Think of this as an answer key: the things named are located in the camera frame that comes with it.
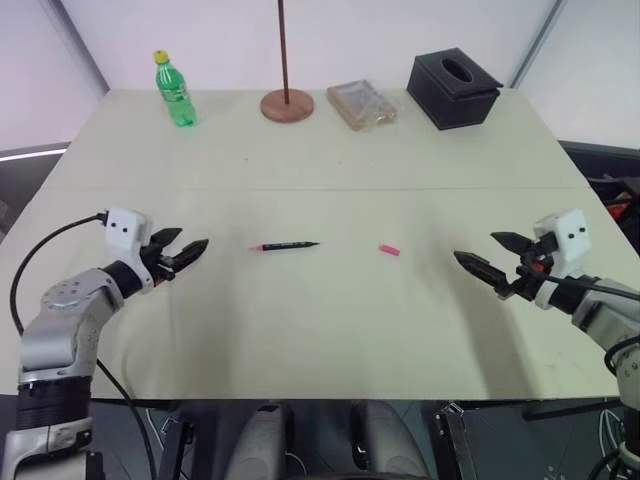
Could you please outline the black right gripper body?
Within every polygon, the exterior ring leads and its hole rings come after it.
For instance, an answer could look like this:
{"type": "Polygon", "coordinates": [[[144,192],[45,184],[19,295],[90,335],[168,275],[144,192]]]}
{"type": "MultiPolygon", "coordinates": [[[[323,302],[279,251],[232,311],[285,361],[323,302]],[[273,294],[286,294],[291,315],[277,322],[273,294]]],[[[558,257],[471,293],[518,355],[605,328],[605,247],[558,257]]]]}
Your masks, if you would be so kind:
{"type": "Polygon", "coordinates": [[[543,236],[533,241],[533,249],[520,257],[516,267],[517,278],[511,283],[513,294],[533,301],[554,264],[552,253],[558,248],[554,236],[543,236]]]}

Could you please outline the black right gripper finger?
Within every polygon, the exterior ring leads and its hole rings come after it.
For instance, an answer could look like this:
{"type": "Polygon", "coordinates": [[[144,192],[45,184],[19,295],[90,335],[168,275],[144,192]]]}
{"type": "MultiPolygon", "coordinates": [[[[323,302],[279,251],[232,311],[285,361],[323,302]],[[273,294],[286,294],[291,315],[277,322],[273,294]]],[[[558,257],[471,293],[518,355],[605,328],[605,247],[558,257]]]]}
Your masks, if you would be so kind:
{"type": "Polygon", "coordinates": [[[464,270],[491,286],[500,298],[506,299],[513,294],[506,273],[492,266],[488,260],[471,252],[456,250],[453,254],[464,270]]]}
{"type": "Polygon", "coordinates": [[[491,237],[503,248],[516,255],[525,255],[533,249],[532,240],[515,232],[492,232],[491,237]]]}

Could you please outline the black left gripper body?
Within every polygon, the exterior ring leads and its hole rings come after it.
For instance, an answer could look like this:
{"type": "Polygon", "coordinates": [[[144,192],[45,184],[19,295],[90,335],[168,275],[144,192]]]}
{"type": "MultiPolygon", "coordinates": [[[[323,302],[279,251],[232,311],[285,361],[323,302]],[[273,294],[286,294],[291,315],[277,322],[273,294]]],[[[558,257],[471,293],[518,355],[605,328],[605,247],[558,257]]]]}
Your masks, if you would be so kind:
{"type": "Polygon", "coordinates": [[[165,265],[163,250],[167,246],[167,243],[151,241],[140,249],[142,263],[149,272],[153,286],[173,281],[176,277],[172,268],[165,265]]]}

